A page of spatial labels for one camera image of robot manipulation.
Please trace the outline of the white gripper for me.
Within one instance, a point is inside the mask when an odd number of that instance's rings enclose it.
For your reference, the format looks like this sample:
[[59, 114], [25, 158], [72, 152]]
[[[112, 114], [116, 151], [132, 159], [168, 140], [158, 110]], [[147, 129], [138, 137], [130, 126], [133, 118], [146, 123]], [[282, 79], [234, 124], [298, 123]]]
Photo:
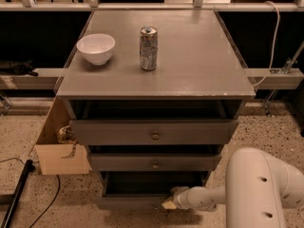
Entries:
[[188, 209], [188, 191], [189, 187], [187, 186], [177, 186], [170, 189], [170, 194], [173, 195], [173, 198], [170, 197], [166, 199], [161, 206], [166, 210], [175, 210], [177, 207], [179, 209]]

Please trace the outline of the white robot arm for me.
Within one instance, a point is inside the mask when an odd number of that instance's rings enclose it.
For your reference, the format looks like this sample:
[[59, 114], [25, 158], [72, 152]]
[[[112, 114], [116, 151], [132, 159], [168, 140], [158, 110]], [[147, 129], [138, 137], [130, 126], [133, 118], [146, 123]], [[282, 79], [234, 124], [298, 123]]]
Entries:
[[226, 228], [286, 228], [284, 211], [304, 205], [304, 175], [260, 149], [240, 148], [227, 163], [224, 185], [175, 187], [162, 207], [214, 212], [220, 204]]

